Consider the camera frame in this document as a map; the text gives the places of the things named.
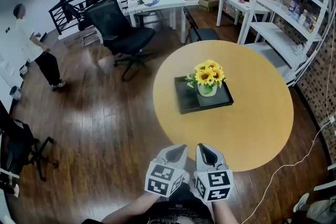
flower vase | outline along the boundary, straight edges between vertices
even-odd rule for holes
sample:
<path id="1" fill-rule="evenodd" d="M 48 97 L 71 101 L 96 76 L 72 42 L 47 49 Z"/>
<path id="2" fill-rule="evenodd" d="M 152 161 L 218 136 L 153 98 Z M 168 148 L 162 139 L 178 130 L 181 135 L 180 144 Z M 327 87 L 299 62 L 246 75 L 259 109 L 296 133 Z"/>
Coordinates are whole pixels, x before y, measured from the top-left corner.
<path id="1" fill-rule="evenodd" d="M 211 96 L 214 96 L 214 95 L 216 94 L 216 92 L 217 92 L 217 85 L 214 85 L 214 86 L 212 87 L 212 91 L 209 92 L 209 93 L 206 93 L 206 91 L 205 91 L 205 89 L 204 89 L 204 85 L 200 85 L 200 84 L 198 84 L 198 85 L 197 85 L 197 88 L 198 88 L 199 94 L 200 94 L 201 96 L 204 96 L 204 97 L 211 97 Z"/>

chair base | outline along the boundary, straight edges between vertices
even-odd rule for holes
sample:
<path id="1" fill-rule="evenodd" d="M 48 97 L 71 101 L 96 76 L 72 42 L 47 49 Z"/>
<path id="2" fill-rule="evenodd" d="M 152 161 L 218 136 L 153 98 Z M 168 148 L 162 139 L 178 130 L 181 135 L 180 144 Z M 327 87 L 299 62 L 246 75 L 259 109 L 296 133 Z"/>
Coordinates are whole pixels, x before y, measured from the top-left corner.
<path id="1" fill-rule="evenodd" d="M 121 81 L 125 82 L 125 81 L 128 81 L 126 80 L 124 77 L 126 75 L 126 73 L 130 70 L 131 66 L 134 64 L 134 63 L 137 63 L 138 65 L 140 65 L 141 67 L 143 67 L 148 73 L 150 73 L 148 67 L 145 65 L 145 63 L 143 61 L 141 61 L 140 59 L 143 58 L 143 57 L 147 57 L 147 56 L 150 56 L 150 55 L 153 55 L 154 53 L 152 52 L 141 52 L 139 54 L 135 54 L 135 55 L 131 55 L 131 56 L 127 56 L 127 57 L 124 57 L 122 59 L 118 59 L 118 60 L 115 60 L 114 61 L 114 66 L 118 66 L 118 62 L 128 62 L 127 64 L 127 67 L 124 71 L 124 73 L 122 74 L 122 76 L 120 77 Z"/>
<path id="2" fill-rule="evenodd" d="M 33 157 L 30 159 L 29 162 L 31 164 L 34 164 L 36 162 L 39 177 L 43 182 L 45 182 L 46 177 L 42 176 L 41 160 L 45 161 L 45 162 L 48 162 L 48 163 L 51 163 L 54 166 L 54 169 L 58 168 L 59 164 L 58 164 L 58 162 L 57 163 L 51 162 L 48 157 L 42 156 L 42 152 L 43 152 L 43 150 L 45 149 L 45 147 L 47 146 L 48 143 L 55 144 L 56 141 L 54 139 L 52 139 L 51 137 L 48 137 L 43 142 L 43 144 L 40 148 L 37 147 L 38 142 L 39 142 L 39 140 L 35 139 L 35 141 L 34 141 L 35 151 L 31 151 L 31 154 L 33 155 Z"/>
<path id="3" fill-rule="evenodd" d="M 97 39 L 95 39 L 94 41 L 91 41 L 90 43 L 85 44 L 85 39 L 86 39 L 87 37 L 90 37 L 90 36 L 94 35 L 94 34 L 97 34 L 97 31 L 96 31 L 96 30 L 93 31 L 93 32 L 91 32 L 91 33 L 89 33 L 89 34 L 87 34 L 87 35 L 85 35 L 85 36 L 83 36 L 83 41 L 82 41 L 83 47 L 88 46 L 88 45 L 90 45 L 90 44 L 96 42 L 97 40 L 99 40 L 99 38 L 97 38 Z"/>

shelving unit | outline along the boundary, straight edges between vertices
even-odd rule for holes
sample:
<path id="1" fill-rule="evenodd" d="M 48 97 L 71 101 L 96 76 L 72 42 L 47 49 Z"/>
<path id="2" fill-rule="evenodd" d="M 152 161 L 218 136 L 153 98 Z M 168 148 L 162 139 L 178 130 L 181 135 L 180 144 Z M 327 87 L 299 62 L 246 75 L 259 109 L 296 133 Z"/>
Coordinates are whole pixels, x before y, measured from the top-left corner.
<path id="1" fill-rule="evenodd" d="M 311 62 L 312 58 L 316 55 L 312 53 L 310 57 L 307 56 L 311 45 L 314 42 L 322 42 L 323 38 L 319 34 L 319 29 L 324 19 L 325 13 L 331 11 L 330 0 L 310 0 L 318 7 L 320 7 L 320 14 L 318 16 L 315 28 L 312 33 L 308 32 L 297 21 L 291 18 L 288 14 L 288 7 L 274 1 L 274 0 L 253 0 L 251 4 L 251 11 L 245 27 L 242 44 L 245 43 L 248 31 L 252 27 L 257 31 L 258 36 L 255 43 L 246 44 L 246 47 L 262 54 L 268 61 L 270 61 L 283 76 L 288 86 L 294 85 L 302 73 L 306 70 L 305 67 Z M 302 36 L 302 42 L 305 45 L 304 50 L 296 55 L 297 44 L 291 40 L 278 26 L 273 23 L 274 16 L 271 17 L 270 22 L 260 23 L 252 22 L 255 18 L 255 7 L 257 2 L 262 4 L 267 9 L 271 10 L 274 15 L 278 15 L 294 27 Z M 259 35 L 265 40 L 257 42 Z"/>

table top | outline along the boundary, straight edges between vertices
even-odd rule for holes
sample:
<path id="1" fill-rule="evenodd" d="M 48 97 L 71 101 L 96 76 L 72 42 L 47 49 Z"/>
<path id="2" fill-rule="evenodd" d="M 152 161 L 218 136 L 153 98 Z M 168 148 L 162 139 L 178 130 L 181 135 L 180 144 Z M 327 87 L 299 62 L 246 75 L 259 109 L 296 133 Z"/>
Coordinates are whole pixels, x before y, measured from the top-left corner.
<path id="1" fill-rule="evenodd" d="M 228 1 L 230 5 L 233 5 L 239 10 L 243 10 L 245 12 L 251 9 L 252 0 L 250 0 L 250 2 L 245 2 L 245 3 L 240 3 L 239 0 L 226 0 L 226 1 Z M 268 12 L 269 12 L 268 9 L 264 8 L 258 3 L 256 4 L 256 9 L 255 9 L 256 14 L 264 14 Z"/>
<path id="2" fill-rule="evenodd" d="M 151 3 L 153 0 L 143 0 L 145 3 Z M 173 8 L 173 7 L 183 7 L 186 4 L 185 0 L 158 0 L 159 2 L 151 7 L 147 7 L 144 4 L 138 5 L 137 0 L 128 0 L 128 12 L 144 12 L 150 10 Z"/>
<path id="3" fill-rule="evenodd" d="M 223 66 L 234 103 L 181 115 L 174 78 L 207 59 Z M 293 125 L 291 95 L 277 69 L 255 51 L 222 40 L 200 41 L 173 52 L 156 74 L 153 99 L 159 123 L 173 144 L 186 144 L 192 159 L 198 143 L 211 145 L 234 172 L 273 159 Z"/>

white cable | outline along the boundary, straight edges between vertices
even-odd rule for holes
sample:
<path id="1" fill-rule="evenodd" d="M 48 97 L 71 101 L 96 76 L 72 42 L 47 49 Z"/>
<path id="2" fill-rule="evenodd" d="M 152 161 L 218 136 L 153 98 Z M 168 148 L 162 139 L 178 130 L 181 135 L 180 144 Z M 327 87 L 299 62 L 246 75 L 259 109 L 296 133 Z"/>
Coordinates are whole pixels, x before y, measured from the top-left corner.
<path id="1" fill-rule="evenodd" d="M 332 18 L 332 20 L 333 20 L 333 33 L 332 33 L 332 47 L 331 47 L 331 56 L 330 56 L 330 65 L 329 65 L 329 72 L 328 72 L 328 81 L 327 81 L 327 92 L 326 92 L 326 98 L 325 98 L 325 105 L 326 105 L 326 108 L 327 108 L 327 115 L 328 115 L 328 118 L 330 118 L 329 117 L 329 114 L 328 114 L 328 86 L 329 86 L 329 78 L 330 78 L 330 70 L 331 70 L 331 64 L 332 64 L 332 53 L 333 53 L 333 48 L 334 48 L 334 34 L 335 34 L 335 0 L 334 0 L 334 13 L 333 13 L 333 18 Z M 315 136 L 315 138 L 314 138 L 314 140 L 313 140 L 313 142 L 312 142 L 312 145 L 311 145 L 311 147 L 310 147 L 310 150 L 309 150 L 309 152 L 308 152 L 308 154 L 305 156 L 305 157 L 303 157 L 303 159 L 302 160 L 300 160 L 300 161 L 298 161 L 297 163 L 295 163 L 295 164 L 284 164 L 284 165 L 282 165 L 282 166 L 280 166 L 273 174 L 272 174 L 272 176 L 271 176 L 271 180 L 270 180 L 270 182 L 269 182 L 269 184 L 268 184 L 268 186 L 267 186 L 267 188 L 265 189 L 265 192 L 264 192 L 264 195 L 262 196 L 262 198 L 261 198 L 261 201 L 258 203 L 258 205 L 256 206 L 256 208 L 254 209 L 254 211 L 252 212 L 252 214 L 247 218 L 247 219 L 245 219 L 241 224 L 244 224 L 247 220 L 249 220 L 253 215 L 254 215 L 254 213 L 257 211 L 257 209 L 258 209 L 258 207 L 261 205 L 261 203 L 263 202 L 263 200 L 264 200 L 264 198 L 265 198 L 265 196 L 266 196 L 266 192 L 267 192 L 267 190 L 268 190 L 268 188 L 270 187 L 270 185 L 272 184 L 272 180 L 273 180 L 273 177 L 275 176 L 275 174 L 280 170 L 280 169 L 282 169 L 283 167 L 286 167 L 286 166 L 288 166 L 288 167 L 293 167 L 293 166 L 296 166 L 297 164 L 299 164 L 299 163 L 302 163 L 304 160 L 305 160 L 305 158 L 307 158 L 308 156 L 309 156 L 309 154 L 310 154 L 310 152 L 311 152 L 311 150 L 313 149 L 313 147 L 314 147 L 314 143 L 315 143 L 315 140 L 316 140 L 316 138 L 317 138 L 317 136 L 318 136 L 318 134 L 323 130 L 323 128 L 325 127 L 325 126 L 327 126 L 328 124 L 330 123 L 330 120 L 325 124 L 325 125 L 323 125 L 322 126 L 322 128 L 317 132 L 317 134 L 316 134 L 316 136 Z"/>
<path id="2" fill-rule="evenodd" d="M 299 163 L 302 163 L 302 162 L 305 160 L 305 158 L 308 157 L 308 155 L 310 154 L 311 150 L 313 149 L 314 142 L 315 142 L 315 140 L 316 140 L 318 134 L 319 134 L 319 133 L 323 130 L 323 128 L 324 128 L 325 126 L 327 126 L 328 124 L 329 124 L 329 122 L 327 122 L 324 126 L 322 126 L 322 128 L 317 132 L 317 134 L 316 134 L 316 136 L 315 136 L 315 138 L 314 138 L 314 140 L 313 140 L 313 143 L 312 143 L 312 145 L 311 145 L 311 147 L 310 147 L 310 150 L 309 150 L 308 154 L 307 154 L 305 157 L 303 157 L 302 160 L 300 160 L 299 162 L 297 162 L 297 163 L 295 163 L 295 164 L 284 164 L 284 165 L 282 165 L 280 168 L 278 168 L 278 169 L 273 173 L 273 175 L 272 175 L 272 177 L 271 177 L 271 180 L 270 180 L 270 182 L 269 182 L 269 184 L 268 184 L 268 186 L 267 186 L 267 188 L 266 188 L 266 190 L 265 190 L 265 192 L 264 192 L 264 195 L 263 195 L 263 197 L 261 198 L 260 203 L 258 203 L 257 207 L 254 209 L 254 211 L 252 212 L 252 214 L 251 214 L 247 219 L 245 219 L 241 224 L 244 224 L 250 217 L 252 217 L 253 214 L 254 214 L 254 213 L 256 212 L 256 210 L 258 209 L 259 205 L 261 205 L 262 201 L 263 201 L 264 198 L 265 198 L 266 192 L 267 192 L 268 188 L 270 187 L 270 185 L 271 185 L 271 183 L 272 183 L 272 179 L 273 179 L 273 177 L 275 176 L 275 174 L 277 173 L 277 171 L 279 171 L 281 168 L 283 168 L 283 167 L 285 167 L 285 166 L 290 166 L 290 167 L 292 167 L 292 166 L 296 166 L 296 165 L 299 164 Z"/>

